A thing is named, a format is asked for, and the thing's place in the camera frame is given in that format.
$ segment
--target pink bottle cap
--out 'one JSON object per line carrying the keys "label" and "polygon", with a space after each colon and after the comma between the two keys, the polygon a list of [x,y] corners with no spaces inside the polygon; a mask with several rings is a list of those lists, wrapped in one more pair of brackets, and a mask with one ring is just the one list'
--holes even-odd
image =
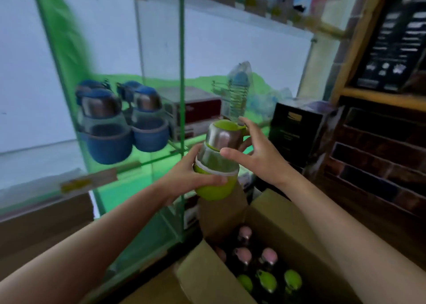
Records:
{"label": "pink bottle cap", "polygon": [[251,229],[248,226],[242,226],[240,227],[240,230],[238,231],[238,236],[244,239],[250,239],[251,237]]}
{"label": "pink bottle cap", "polygon": [[221,259],[221,261],[223,261],[225,263],[226,262],[226,252],[219,247],[216,247],[214,249],[214,251],[216,252],[217,256]]}
{"label": "pink bottle cap", "polygon": [[278,255],[271,248],[265,248],[262,252],[262,260],[271,265],[274,265],[278,261]]}
{"label": "pink bottle cap", "polygon": [[251,261],[251,252],[246,247],[235,248],[234,253],[237,255],[238,259],[244,264],[248,265]]}

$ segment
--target person's right hand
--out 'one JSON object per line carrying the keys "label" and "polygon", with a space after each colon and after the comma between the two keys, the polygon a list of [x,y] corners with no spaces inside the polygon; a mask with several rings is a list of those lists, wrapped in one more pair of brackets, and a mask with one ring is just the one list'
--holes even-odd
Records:
{"label": "person's right hand", "polygon": [[[247,138],[239,148],[222,148],[220,154],[252,171],[256,176],[278,188],[286,184],[290,177],[299,173],[280,155],[272,142],[263,134],[253,121],[240,117],[248,127],[251,137]],[[253,145],[251,153],[244,154],[247,147]]]}

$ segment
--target person's left hand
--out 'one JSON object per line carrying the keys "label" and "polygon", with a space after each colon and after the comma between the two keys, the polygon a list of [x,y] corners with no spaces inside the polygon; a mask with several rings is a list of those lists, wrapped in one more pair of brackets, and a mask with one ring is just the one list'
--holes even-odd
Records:
{"label": "person's left hand", "polygon": [[164,191],[165,205],[172,204],[176,198],[196,188],[207,185],[220,186],[227,182],[225,176],[194,172],[193,164],[201,147],[202,144],[194,145],[166,175],[155,182]]}

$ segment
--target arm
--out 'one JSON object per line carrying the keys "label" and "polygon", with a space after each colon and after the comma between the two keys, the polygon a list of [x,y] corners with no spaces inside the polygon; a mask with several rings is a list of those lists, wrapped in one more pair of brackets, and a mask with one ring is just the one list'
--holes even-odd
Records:
{"label": "arm", "polygon": [[223,177],[193,171],[200,147],[160,180],[1,281],[0,303],[77,303],[158,210],[195,188],[224,183]]}
{"label": "arm", "polygon": [[355,220],[295,171],[258,126],[248,119],[252,155],[223,148],[221,155],[239,162],[285,193],[305,215],[339,265],[355,293],[366,304],[424,303],[426,272]]}

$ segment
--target person's left arm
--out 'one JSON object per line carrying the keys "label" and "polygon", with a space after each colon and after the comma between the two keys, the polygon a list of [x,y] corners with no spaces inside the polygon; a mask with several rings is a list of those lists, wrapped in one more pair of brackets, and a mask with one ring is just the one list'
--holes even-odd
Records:
{"label": "person's left arm", "polygon": [[201,145],[165,176],[0,282],[0,303],[77,303],[99,284],[108,266],[148,223],[178,196],[226,178],[195,173]]}

